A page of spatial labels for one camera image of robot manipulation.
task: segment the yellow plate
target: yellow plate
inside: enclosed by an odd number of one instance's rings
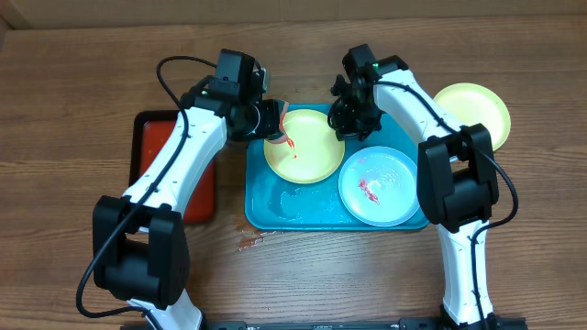
[[[440,91],[434,101],[468,126],[481,123],[487,127],[493,151],[500,148],[510,134],[512,121],[504,101],[483,86],[456,83]]]
[[[310,109],[288,112],[283,128],[288,142],[264,145],[265,159],[277,175],[289,182],[314,183],[337,170],[345,143],[337,140],[325,114]]]

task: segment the light blue plate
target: light blue plate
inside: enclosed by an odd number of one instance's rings
[[[342,203],[365,224],[397,226],[420,207],[415,195],[416,166],[394,148],[359,150],[338,178]]]

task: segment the red sauce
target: red sauce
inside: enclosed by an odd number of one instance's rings
[[[377,198],[377,195],[375,195],[371,189],[369,189],[369,187],[367,186],[367,182],[365,182],[364,180],[361,180],[359,183],[359,188],[361,190],[363,190],[363,192],[365,193],[365,196],[368,197],[372,202],[376,203],[379,205],[379,198]]]
[[[295,143],[292,139],[287,138],[287,144],[290,145],[290,148],[292,148],[293,150],[295,150]]]

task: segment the plastic plate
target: plastic plate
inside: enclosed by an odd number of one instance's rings
[[[345,162],[338,178],[342,203],[362,222],[397,226],[418,210],[416,166],[388,147],[364,148]]]
[[[337,140],[327,116],[310,109],[288,112],[283,128],[286,143],[265,141],[265,159],[271,169],[289,182],[315,183],[329,177],[340,166],[345,143]]]
[[[492,136],[493,151],[507,140],[512,128],[504,101],[491,90],[475,83],[456,83],[434,98],[442,108],[468,126],[483,124]]]

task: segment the teal tray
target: teal tray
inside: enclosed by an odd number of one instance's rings
[[[314,109],[328,113],[330,104],[290,104],[289,111]],[[338,194],[338,175],[342,164],[360,149],[385,146],[398,149],[417,164],[417,146],[388,115],[382,117],[382,130],[363,142],[347,141],[345,157],[328,178],[312,184],[298,184],[280,178],[267,164],[263,140],[252,141],[247,151],[245,215],[262,230],[369,231],[420,230],[428,225],[421,209],[406,222],[377,227],[362,223],[343,205]]]

